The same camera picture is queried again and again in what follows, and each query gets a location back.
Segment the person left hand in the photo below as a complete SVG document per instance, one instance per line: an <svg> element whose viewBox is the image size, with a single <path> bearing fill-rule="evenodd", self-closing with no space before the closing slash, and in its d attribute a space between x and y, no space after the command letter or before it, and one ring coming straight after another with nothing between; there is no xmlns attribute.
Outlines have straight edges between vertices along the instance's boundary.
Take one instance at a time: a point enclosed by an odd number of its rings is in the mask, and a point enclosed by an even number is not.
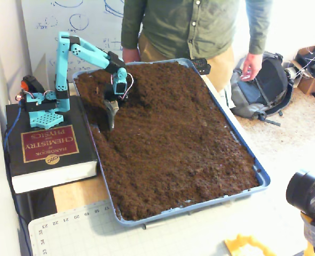
<svg viewBox="0 0 315 256"><path fill-rule="evenodd" d="M240 77L241 80L242 81L253 80L262 68L262 60L263 60L262 54L248 53L243 62L242 75Z"/></svg>

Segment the person right hand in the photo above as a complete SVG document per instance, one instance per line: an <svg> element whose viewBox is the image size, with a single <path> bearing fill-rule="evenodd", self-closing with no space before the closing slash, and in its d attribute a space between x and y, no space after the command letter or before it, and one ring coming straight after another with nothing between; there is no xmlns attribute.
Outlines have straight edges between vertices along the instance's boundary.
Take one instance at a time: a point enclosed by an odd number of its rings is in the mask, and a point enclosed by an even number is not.
<svg viewBox="0 0 315 256"><path fill-rule="evenodd" d="M125 63L130 63L130 62L140 62L140 53L137 48L135 49L127 49L123 48L122 51L122 58Z"/></svg>

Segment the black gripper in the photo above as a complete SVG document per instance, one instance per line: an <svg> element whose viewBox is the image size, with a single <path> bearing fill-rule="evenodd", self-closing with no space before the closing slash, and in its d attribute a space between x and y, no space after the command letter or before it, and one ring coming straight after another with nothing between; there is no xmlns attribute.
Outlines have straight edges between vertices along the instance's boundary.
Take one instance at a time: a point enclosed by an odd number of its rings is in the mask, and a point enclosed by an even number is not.
<svg viewBox="0 0 315 256"><path fill-rule="evenodd" d="M118 102L127 102L127 95L122 99L123 95L115 94L112 84L109 83L105 85L103 93L109 130L113 131L115 126L115 115L119 110Z"/></svg>

